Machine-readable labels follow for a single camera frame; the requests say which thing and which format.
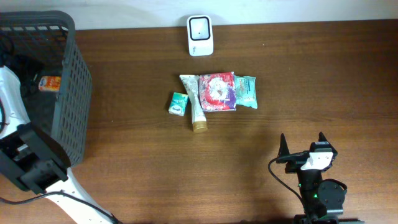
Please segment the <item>mint green wipes pack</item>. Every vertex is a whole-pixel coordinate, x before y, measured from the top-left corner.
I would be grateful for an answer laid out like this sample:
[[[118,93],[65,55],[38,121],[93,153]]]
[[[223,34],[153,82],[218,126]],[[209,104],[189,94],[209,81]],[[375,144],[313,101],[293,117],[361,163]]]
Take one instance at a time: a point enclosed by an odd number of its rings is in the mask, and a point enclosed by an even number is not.
[[[257,109],[256,77],[235,76],[236,104]]]

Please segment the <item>orange tissue pack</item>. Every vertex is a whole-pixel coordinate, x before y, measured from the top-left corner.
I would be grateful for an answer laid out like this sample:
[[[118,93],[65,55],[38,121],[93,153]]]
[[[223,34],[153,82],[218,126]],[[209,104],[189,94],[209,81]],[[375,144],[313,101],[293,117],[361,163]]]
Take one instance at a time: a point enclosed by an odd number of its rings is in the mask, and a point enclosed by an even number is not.
[[[58,76],[43,76],[38,85],[40,91],[58,92],[62,78]]]

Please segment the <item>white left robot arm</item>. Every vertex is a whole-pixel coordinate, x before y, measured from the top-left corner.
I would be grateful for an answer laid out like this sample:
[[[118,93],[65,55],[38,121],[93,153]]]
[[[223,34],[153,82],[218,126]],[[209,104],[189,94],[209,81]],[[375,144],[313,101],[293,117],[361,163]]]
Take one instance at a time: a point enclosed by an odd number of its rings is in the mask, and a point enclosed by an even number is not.
[[[27,114],[21,82],[1,67],[1,174],[22,191],[58,205],[76,223],[119,223],[80,185],[64,148]]]

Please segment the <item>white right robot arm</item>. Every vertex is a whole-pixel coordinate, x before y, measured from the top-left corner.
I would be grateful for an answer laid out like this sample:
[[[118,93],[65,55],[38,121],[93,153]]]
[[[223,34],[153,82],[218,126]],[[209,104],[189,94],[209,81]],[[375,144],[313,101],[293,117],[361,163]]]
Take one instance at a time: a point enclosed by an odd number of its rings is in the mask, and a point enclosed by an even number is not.
[[[291,154],[284,135],[280,136],[277,162],[285,164],[287,174],[297,174],[304,214],[296,215],[294,223],[362,223],[358,219],[340,219],[347,186],[322,174],[332,167],[338,155],[323,133],[307,151]]]

